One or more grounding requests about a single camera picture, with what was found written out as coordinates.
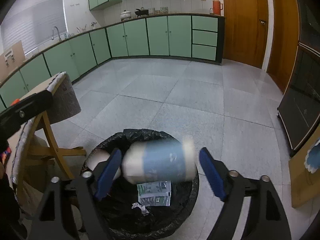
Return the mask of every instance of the faucet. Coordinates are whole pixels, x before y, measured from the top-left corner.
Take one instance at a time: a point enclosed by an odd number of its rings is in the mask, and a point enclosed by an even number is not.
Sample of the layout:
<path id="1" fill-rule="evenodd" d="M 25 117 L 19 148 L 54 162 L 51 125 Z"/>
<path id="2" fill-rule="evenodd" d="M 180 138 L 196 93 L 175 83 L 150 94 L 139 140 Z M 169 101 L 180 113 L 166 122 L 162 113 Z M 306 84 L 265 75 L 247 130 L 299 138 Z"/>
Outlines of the faucet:
<path id="1" fill-rule="evenodd" d="M 57 26 L 55 26 L 55 27 L 53 27 L 53 28 L 52 28 L 52 38 L 51 38 L 51 40 L 54 40 L 54 36 L 53 36 L 53 33 L 54 33 L 54 28 L 56 28 L 56 29 L 57 29 L 57 32 L 58 32 L 58 36 L 59 36 L 59 41 L 61 41 L 61 38 L 60 38 L 60 33 L 59 33 L 59 30 L 58 30 L 58 27 L 57 27 Z"/>

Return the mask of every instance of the orange object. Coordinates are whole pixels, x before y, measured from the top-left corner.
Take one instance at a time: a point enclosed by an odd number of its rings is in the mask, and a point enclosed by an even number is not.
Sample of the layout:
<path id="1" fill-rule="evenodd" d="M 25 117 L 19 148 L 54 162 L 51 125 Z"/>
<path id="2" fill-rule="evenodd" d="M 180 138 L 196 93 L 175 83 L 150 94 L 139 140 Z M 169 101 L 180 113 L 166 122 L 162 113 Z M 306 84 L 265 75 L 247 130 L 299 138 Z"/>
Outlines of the orange object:
<path id="1" fill-rule="evenodd" d="M 19 98 L 17 98 L 16 100 L 14 100 L 12 103 L 11 103 L 11 105 L 10 106 L 13 106 L 13 105 L 15 105 L 16 103 L 18 103 L 20 101 L 20 99 Z"/>
<path id="2" fill-rule="evenodd" d="M 223 10 L 223 3 L 220 3 L 219 0 L 213 0 L 212 5 L 213 5 L 213 13 L 215 15 L 221 15 L 221 10 Z"/>

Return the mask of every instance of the kitchen countertop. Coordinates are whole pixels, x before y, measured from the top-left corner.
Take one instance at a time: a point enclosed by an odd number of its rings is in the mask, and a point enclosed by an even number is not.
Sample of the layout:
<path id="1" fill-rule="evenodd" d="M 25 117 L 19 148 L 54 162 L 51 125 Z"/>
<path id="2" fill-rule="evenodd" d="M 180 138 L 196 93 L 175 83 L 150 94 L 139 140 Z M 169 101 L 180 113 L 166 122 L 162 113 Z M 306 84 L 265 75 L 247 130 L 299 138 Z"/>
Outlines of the kitchen countertop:
<path id="1" fill-rule="evenodd" d="M 23 62 L 23 64 L 17 68 L 15 68 L 14 70 L 12 70 L 9 75 L 2 81 L 0 82 L 0 88 L 3 86 L 4 83 L 6 83 L 9 78 L 11 78 L 15 73 L 17 73 L 22 67 L 24 67 L 27 63 L 29 63 L 31 60 L 33 60 L 34 58 L 38 57 L 39 55 L 43 54 L 44 52 L 46 52 L 47 50 L 57 46 L 58 44 L 60 43 L 63 43 L 65 41 L 68 41 L 68 40 L 71 40 L 75 37 L 78 37 L 80 35 L 83 35 L 83 34 L 86 34 L 86 33 L 90 33 L 90 32 L 93 32 L 93 31 L 96 31 L 96 30 L 100 30 L 100 29 L 104 29 L 104 28 L 107 28 L 107 27 L 110 27 L 110 26 L 114 26 L 114 25 L 117 25 L 117 24 L 121 24 L 121 23 L 124 23 L 124 22 L 130 22 L 130 21 L 134 21 L 134 20 L 139 20 L 139 19 L 145 19 L 145 18 L 151 18 L 151 17 L 161 17 L 161 16 L 174 16 L 174 15 L 191 15 L 191 16 L 205 16 L 205 17 L 212 17 L 212 18 L 225 18 L 224 16 L 220 16 L 220 15 L 212 15 L 212 14 L 205 14 L 205 13 L 169 13 L 169 14 L 157 14 L 157 15 L 146 15 L 146 16 L 142 16 L 142 17 L 136 17 L 136 18 L 132 18 L 130 20 L 124 20 L 124 21 L 120 21 L 120 22 L 117 22 L 117 23 L 114 23 L 114 24 L 110 24 L 110 25 L 106 25 L 106 26 L 103 26 L 103 27 L 100 27 L 100 28 L 96 28 L 96 29 L 93 29 L 93 30 L 88 30 L 88 31 L 85 31 L 83 33 L 79 33 L 79 34 L 76 34 L 70 38 L 67 38 L 67 39 L 64 39 L 56 44 L 53 44 L 49 47 L 47 47 L 46 49 L 42 50 L 41 52 L 38 52 L 37 54 L 33 55 L 31 58 L 27 59 L 26 61 Z"/>

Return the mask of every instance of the door handle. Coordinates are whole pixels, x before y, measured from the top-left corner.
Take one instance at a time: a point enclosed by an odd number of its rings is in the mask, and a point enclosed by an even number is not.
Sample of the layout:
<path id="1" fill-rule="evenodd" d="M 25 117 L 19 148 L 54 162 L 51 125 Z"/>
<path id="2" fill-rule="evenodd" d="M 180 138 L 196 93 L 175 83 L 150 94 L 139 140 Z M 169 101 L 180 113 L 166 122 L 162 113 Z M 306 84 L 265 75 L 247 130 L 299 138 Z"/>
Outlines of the door handle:
<path id="1" fill-rule="evenodd" d="M 267 23 L 266 21 L 261 20 L 261 19 L 259 19 L 259 21 L 260 21 L 260 23 L 261 23 L 262 25 L 265 25 L 265 24 Z"/>

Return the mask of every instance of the blue gripper pad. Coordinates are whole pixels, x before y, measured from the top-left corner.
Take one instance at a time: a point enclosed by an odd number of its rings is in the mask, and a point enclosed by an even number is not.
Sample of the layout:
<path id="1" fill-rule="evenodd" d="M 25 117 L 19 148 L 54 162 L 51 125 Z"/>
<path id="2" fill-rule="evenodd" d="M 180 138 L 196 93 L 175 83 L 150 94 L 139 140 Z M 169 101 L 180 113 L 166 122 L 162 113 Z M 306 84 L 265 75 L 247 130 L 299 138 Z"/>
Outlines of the blue gripper pad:
<path id="1" fill-rule="evenodd" d="M 214 195 L 224 201 L 227 194 L 224 191 L 223 179 L 220 177 L 216 167 L 214 166 L 214 159 L 208 152 L 207 148 L 202 148 L 200 150 L 199 161 Z"/>
<path id="2" fill-rule="evenodd" d="M 121 164 L 121 158 L 121 151 L 117 149 L 108 159 L 108 164 L 97 180 L 97 191 L 94 196 L 98 201 L 101 201 L 109 193 L 113 178 Z"/>

